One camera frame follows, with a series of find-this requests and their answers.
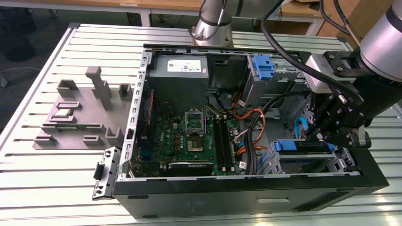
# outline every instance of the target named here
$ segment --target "metal table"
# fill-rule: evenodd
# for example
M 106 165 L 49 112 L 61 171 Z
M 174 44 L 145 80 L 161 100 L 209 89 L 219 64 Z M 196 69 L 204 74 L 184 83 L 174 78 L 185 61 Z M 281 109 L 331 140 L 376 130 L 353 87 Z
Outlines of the metal table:
M 276 35 L 288 50 L 321 53 L 347 50 L 333 38 Z M 261 34 L 233 32 L 235 47 L 269 48 Z M 142 43 L 189 45 L 182 29 L 81 24 L 68 28 L 42 71 L 0 136 L 1 225 L 232 224 L 232 225 L 391 225 L 402 222 L 402 121 L 388 109 L 367 129 L 371 154 L 389 186 L 355 196 L 317 212 L 200 218 L 133 219 L 116 200 L 90 200 L 96 162 L 102 150 L 34 150 L 33 137 L 58 94 L 61 79 L 89 86 L 88 65 L 102 67 L 109 86 L 136 83 Z

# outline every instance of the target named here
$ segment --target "expansion slot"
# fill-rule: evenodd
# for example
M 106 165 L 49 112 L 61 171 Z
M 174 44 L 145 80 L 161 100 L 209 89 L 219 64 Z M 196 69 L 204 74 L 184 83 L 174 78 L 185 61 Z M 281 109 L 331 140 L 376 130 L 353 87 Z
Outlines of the expansion slot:
M 224 167 L 224 155 L 220 138 L 220 119 L 213 119 L 213 140 L 215 140 L 215 151 L 216 151 L 216 167 L 220 170 Z
M 219 125 L 220 125 L 219 129 L 220 129 L 221 149 L 223 149 L 223 155 L 224 155 L 224 166 L 225 166 L 225 170 L 231 170 L 232 153 L 231 153 L 231 147 L 229 147 L 225 119 L 220 119 Z
M 228 130 L 224 119 L 213 119 L 213 135 L 217 169 L 225 171 L 229 170 L 232 167 L 232 154 L 229 148 Z

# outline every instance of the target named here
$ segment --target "green motherboard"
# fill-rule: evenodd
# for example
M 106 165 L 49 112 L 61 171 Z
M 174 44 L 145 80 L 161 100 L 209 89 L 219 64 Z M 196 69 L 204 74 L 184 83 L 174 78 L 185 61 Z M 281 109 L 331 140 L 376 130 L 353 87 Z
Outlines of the green motherboard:
M 154 139 L 150 150 L 141 149 L 141 176 L 158 177 L 160 162 L 209 162 L 213 164 L 212 175 L 237 175 L 236 164 L 229 169 L 217 168 L 215 135 L 213 135 L 213 118 L 202 118 L 204 134 L 185 134 L 184 116 L 158 117 L 156 121 Z M 232 138 L 237 129 L 237 122 L 233 119 L 224 120 L 227 126 L 227 136 Z M 198 128 L 200 119 L 189 117 L 186 128 Z M 229 145 L 231 159 L 233 161 L 233 151 Z

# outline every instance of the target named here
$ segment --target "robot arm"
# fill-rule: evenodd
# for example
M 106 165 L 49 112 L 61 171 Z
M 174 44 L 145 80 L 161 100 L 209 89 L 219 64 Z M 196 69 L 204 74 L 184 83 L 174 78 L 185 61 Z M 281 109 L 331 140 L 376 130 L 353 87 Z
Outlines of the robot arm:
M 200 20 L 190 31 L 196 45 L 231 46 L 231 17 L 267 18 L 275 13 L 281 0 L 204 0 Z M 263 27 L 264 35 L 284 59 L 289 55 Z M 311 126 L 307 139 L 321 139 L 331 144 L 353 148 L 369 147 L 364 131 L 372 118 L 402 99 L 402 0 L 395 0 L 385 14 L 360 41 L 352 52 L 312 54 L 305 66 L 293 66 L 303 71 L 307 86 L 312 91 L 309 110 Z M 327 76 L 333 83 L 324 82 Z M 363 101 L 352 102 L 339 89 L 347 86 L 348 93 Z
M 198 46 L 232 45 L 232 17 L 261 18 L 283 0 L 204 0 L 198 22 L 189 34 Z

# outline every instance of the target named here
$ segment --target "blue plastic latch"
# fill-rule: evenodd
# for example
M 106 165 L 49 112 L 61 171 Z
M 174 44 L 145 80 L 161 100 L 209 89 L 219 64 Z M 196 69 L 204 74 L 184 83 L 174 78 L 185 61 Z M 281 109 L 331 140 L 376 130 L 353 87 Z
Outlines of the blue plastic latch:
M 292 140 L 279 140 L 280 151 L 296 151 L 296 144 Z
M 281 151 L 281 146 L 280 146 L 280 144 L 279 144 L 279 142 L 275 142 L 273 143 L 275 144 L 275 151 Z
M 260 80 L 269 80 L 275 73 L 275 64 L 268 56 L 253 55 L 253 66 Z
M 335 150 L 335 145 L 327 143 L 327 146 L 328 146 L 328 150 L 329 150 L 331 152 L 333 152 L 333 150 Z

